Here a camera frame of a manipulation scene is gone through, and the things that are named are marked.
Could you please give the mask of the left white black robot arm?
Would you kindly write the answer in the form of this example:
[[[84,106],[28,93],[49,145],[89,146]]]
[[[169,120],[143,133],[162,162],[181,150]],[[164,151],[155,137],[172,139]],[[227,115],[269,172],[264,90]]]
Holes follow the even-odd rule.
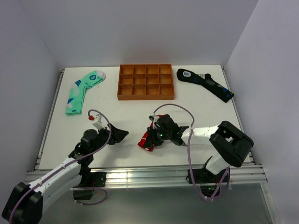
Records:
[[[73,187],[91,187],[94,153],[106,145],[120,143],[129,134],[113,125],[99,130],[88,129],[68,157],[55,169],[39,179],[17,184],[1,216],[11,224],[36,224],[43,212]]]

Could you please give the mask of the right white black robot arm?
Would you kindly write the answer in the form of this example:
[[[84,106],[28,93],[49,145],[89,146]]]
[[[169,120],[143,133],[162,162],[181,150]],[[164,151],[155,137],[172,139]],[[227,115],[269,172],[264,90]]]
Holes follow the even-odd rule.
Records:
[[[179,126],[168,115],[149,116],[152,124],[147,128],[143,148],[153,149],[169,140],[177,146],[211,145],[217,154],[208,159],[202,170],[203,179],[214,181],[228,167],[239,168],[254,146],[253,140],[229,121],[217,126],[192,128]]]

